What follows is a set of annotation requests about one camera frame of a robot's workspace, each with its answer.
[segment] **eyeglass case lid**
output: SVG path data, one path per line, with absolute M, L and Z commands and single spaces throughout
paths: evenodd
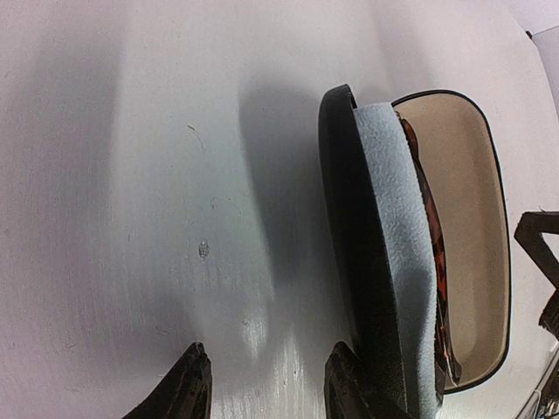
M 352 309 L 355 352 L 371 382 L 407 411 L 396 297 L 354 108 L 348 86 L 330 90 L 321 103 L 319 148 L 328 218 Z
M 357 108 L 347 86 L 327 93 L 320 121 L 322 169 L 338 266 L 349 286 L 358 341 L 369 343 L 357 345 L 357 350 L 373 364 L 375 373 L 387 365 L 377 364 L 377 358 L 401 358 L 397 362 L 404 366 L 408 412 L 417 418 L 434 417 L 436 273 L 404 131 L 390 103 Z M 357 258 L 352 246 L 359 246 L 362 253 Z M 370 260 L 381 263 L 383 276 L 370 269 Z M 386 330 L 378 327 L 387 326 L 387 303 L 399 353 L 394 347 L 378 346 L 387 339 L 386 333 L 381 334 Z M 386 381 L 380 381 L 378 388 L 385 386 Z
M 452 345 L 462 378 L 446 392 L 490 378 L 507 356 L 510 251 L 497 155 L 482 111 L 449 91 L 417 93 L 393 104 L 413 126 L 419 160 L 445 239 Z

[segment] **sunglasses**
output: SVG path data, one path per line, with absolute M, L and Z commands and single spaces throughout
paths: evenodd
M 421 163 L 419 162 L 419 146 L 416 133 L 410 123 L 400 118 L 400 123 L 404 129 L 406 139 L 411 151 L 411 157 L 416 169 L 419 180 L 419 188 L 423 196 L 429 232 L 431 234 L 431 244 L 435 256 L 435 267 L 437 273 L 437 320 L 435 327 L 435 386 L 439 404 L 442 403 L 445 393 L 446 376 L 454 386 L 458 386 L 462 367 L 456 361 L 452 351 L 450 320 L 448 313 L 448 293 L 446 283 L 446 259 L 445 244 L 443 241 L 443 231 L 438 219 L 437 207 L 429 188 L 429 183 L 425 177 Z

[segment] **white background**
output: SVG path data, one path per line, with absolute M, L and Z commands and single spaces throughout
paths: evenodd
M 500 3 L 14 0 L 0 41 L 3 419 L 121 417 L 193 340 L 212 417 L 324 417 L 348 332 L 316 135 L 341 83 L 468 95 L 510 228 L 559 208 L 549 84 Z M 507 361 L 444 418 L 512 417 L 549 357 L 551 287 L 511 246 Z

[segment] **eyeglass case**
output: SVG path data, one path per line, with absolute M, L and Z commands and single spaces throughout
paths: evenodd
M 379 388 L 414 416 L 429 417 L 436 408 L 427 374 L 434 360 L 420 355 L 433 354 L 426 343 L 432 342 L 436 302 L 435 277 L 427 264 L 431 243 L 420 240 L 425 232 L 429 237 L 426 223 L 397 222 L 395 203 L 408 210 L 399 214 L 403 219 L 415 213 L 420 196 L 409 190 L 403 193 L 391 183 L 398 171 L 409 171 L 411 157 L 403 163 L 386 155 L 390 147 L 381 150 L 383 155 L 376 153 L 379 138 L 384 146 L 405 141 L 372 132 L 378 124 L 367 119 L 385 119 L 380 115 L 389 111 L 386 106 L 376 107 L 380 113 L 370 106 L 358 108 L 348 86 L 326 93 L 319 117 L 321 166 L 338 269 L 351 307 L 355 351 Z M 392 106 L 416 132 L 420 160 L 437 204 L 446 247 L 452 344 L 462 365 L 460 384 L 456 388 L 448 384 L 446 392 L 459 391 L 489 378 L 507 354 L 510 262 L 499 164 L 485 116 L 463 95 L 418 93 Z M 367 125 L 376 143 L 367 140 Z M 383 176 L 384 182 L 378 183 Z M 395 215 L 391 224 L 395 227 L 387 228 L 387 214 Z M 390 242 L 395 235 L 405 237 L 402 231 L 408 231 L 411 245 L 392 254 Z M 419 252 L 418 243 L 424 243 Z M 393 261 L 406 258 L 419 259 L 420 266 L 415 277 L 406 277 L 410 289 L 395 278 Z M 418 284 L 424 287 L 421 304 L 402 301 L 406 291 L 414 295 L 410 290 Z M 423 360 L 416 360 L 415 377 L 408 373 L 414 366 L 406 362 L 410 354 Z
M 392 104 L 413 126 L 445 239 L 452 345 L 460 384 L 481 384 L 507 356 L 510 250 L 500 166 L 487 119 L 466 96 L 412 94 Z

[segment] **small mark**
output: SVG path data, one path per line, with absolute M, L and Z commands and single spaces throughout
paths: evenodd
M 204 142 L 202 141 L 202 138 L 200 138 L 200 133 L 193 126 L 191 126 L 191 124 L 188 124 L 187 127 L 190 128 L 196 138 L 198 138 L 198 142 L 200 143 L 200 148 L 202 149 L 202 151 L 205 151 L 206 147 L 204 145 Z
M 198 246 L 198 255 L 200 255 L 200 258 L 206 259 L 209 254 L 210 246 L 208 245 L 207 241 L 202 240 L 202 242 L 200 242 L 200 245 Z
M 159 334 L 160 336 L 167 336 L 169 334 L 169 330 L 165 330 L 162 327 L 156 326 L 155 327 L 155 332 L 157 334 Z

